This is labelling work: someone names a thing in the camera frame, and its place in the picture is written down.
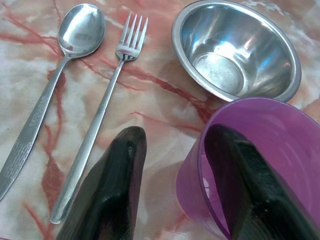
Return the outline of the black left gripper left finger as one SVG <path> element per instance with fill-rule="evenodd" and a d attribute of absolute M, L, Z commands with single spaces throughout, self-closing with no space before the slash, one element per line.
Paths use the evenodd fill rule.
<path fill-rule="evenodd" d="M 82 182 L 56 240 L 133 240 L 146 154 L 142 127 L 120 131 Z"/>

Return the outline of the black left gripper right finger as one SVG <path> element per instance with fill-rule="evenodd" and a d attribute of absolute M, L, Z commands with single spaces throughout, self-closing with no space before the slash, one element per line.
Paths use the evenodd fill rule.
<path fill-rule="evenodd" d="M 204 149 L 230 240 L 320 240 L 299 199 L 244 135 L 214 124 Z"/>

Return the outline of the purple translucent plastic cup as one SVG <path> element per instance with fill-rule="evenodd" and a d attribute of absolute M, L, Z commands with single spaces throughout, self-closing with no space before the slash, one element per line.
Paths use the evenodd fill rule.
<path fill-rule="evenodd" d="M 320 124 L 289 104 L 263 97 L 243 98 L 221 107 L 182 163 L 176 194 L 194 222 L 214 240 L 230 238 L 215 175 L 205 154 L 205 135 L 215 124 L 231 127 L 249 139 L 320 228 Z"/>

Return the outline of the pink white marbled tablecloth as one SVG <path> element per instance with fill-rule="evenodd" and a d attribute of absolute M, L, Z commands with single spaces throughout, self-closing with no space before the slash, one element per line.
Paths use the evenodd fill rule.
<path fill-rule="evenodd" d="M 118 63 L 129 13 L 149 18 L 145 42 L 119 75 L 86 169 L 122 129 L 143 127 L 147 155 L 134 240 L 217 240 L 184 214 L 175 188 L 183 160 L 224 104 L 193 81 L 173 49 L 173 21 L 194 1 L 0 0 L 0 170 L 63 58 L 57 36 L 65 14 L 91 3 L 106 20 L 97 51 L 65 67 L 32 151 L 0 201 L 0 240 L 55 240 L 60 226 L 50 213 Z"/>

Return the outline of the stainless steel fork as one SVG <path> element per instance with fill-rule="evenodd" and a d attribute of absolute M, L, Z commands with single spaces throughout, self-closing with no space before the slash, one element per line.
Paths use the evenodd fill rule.
<path fill-rule="evenodd" d="M 62 223 L 67 216 L 124 63 L 136 60 L 141 53 L 149 18 L 140 16 L 137 19 L 137 17 L 136 14 L 131 20 L 131 14 L 129 14 L 126 18 L 115 51 L 119 62 L 52 209 L 50 214 L 52 224 Z"/>

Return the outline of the stainless steel bowl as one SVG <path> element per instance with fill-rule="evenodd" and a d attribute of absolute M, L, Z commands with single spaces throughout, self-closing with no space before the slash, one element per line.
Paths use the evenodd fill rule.
<path fill-rule="evenodd" d="M 248 97 L 287 102 L 300 87 L 302 67 L 289 38 L 245 5 L 191 3 L 175 18 L 171 39 L 186 72 L 226 102 Z"/>

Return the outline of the stainless steel spoon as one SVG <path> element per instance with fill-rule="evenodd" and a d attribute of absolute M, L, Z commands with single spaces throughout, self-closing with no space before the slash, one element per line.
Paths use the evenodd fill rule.
<path fill-rule="evenodd" d="M 46 84 L 0 171 L 0 201 L 9 192 L 32 151 L 56 84 L 65 66 L 73 59 L 95 52 L 101 45 L 105 32 L 104 15 L 93 4 L 78 4 L 64 16 L 58 30 L 58 44 L 64 57 Z"/>

